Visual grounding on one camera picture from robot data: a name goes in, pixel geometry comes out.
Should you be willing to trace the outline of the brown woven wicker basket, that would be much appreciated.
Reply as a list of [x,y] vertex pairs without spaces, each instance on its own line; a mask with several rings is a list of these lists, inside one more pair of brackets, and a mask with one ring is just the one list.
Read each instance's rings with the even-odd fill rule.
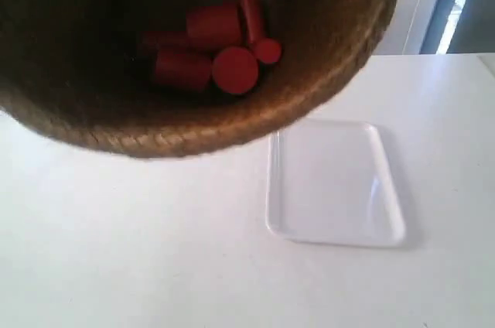
[[1,109],[70,145],[138,158],[242,145],[338,94],[381,41],[397,0],[263,0],[283,45],[247,96],[152,84],[135,48],[196,6],[236,0],[1,0]]

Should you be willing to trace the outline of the large red cylinder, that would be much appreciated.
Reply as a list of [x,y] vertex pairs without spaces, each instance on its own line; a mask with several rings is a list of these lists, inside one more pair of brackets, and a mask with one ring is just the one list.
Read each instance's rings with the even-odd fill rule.
[[204,92],[210,82],[222,91],[241,95],[258,82],[258,62],[243,47],[232,46],[220,51],[214,58],[185,50],[158,51],[152,79],[162,85],[182,91]]

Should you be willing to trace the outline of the thin red cylinder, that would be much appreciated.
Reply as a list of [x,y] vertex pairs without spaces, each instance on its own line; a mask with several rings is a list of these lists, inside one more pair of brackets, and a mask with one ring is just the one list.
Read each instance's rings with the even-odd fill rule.
[[246,41],[257,60],[263,64],[277,63],[282,56],[282,45],[268,36],[261,0],[240,0],[246,25]]

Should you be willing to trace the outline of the white rectangular plastic tray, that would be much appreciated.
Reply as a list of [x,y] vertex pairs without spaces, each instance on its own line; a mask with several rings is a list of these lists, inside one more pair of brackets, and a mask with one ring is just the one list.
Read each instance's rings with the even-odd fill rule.
[[396,248],[407,228],[378,129],[305,119],[270,138],[265,223],[288,241]]

